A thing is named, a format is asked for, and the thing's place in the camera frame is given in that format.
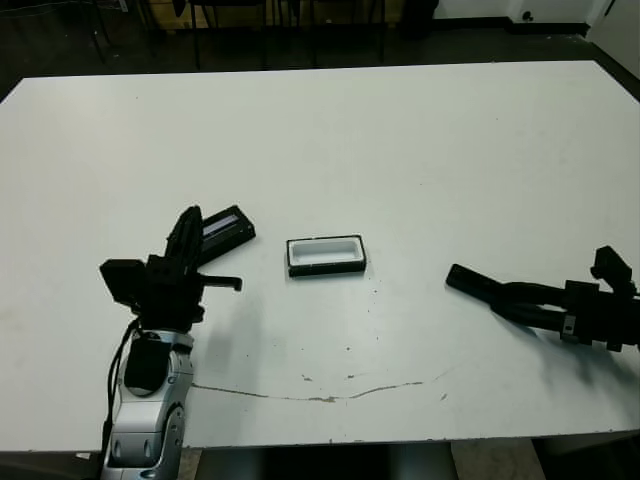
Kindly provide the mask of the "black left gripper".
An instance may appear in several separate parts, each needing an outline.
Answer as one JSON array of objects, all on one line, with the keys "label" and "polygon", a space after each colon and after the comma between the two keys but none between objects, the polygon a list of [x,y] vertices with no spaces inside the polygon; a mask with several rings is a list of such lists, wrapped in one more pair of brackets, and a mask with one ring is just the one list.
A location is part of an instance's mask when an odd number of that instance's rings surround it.
[{"label": "black left gripper", "polygon": [[203,320],[201,302],[206,287],[242,289],[239,277],[199,272],[202,231],[201,209],[191,206],[167,237],[164,256],[148,257],[136,307],[143,330],[190,330]]}]

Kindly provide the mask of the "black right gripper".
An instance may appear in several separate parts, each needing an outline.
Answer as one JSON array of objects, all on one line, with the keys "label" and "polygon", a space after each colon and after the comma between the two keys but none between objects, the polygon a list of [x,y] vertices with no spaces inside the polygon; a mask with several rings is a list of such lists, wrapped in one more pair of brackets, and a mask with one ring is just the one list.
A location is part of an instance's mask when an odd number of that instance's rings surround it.
[{"label": "black right gripper", "polygon": [[[612,352],[624,345],[639,347],[639,298],[600,291],[597,284],[567,280],[564,290],[507,282],[497,287],[492,302],[492,311],[507,321],[554,332],[562,329],[565,342],[603,342]],[[565,311],[534,303],[563,303]]]}]

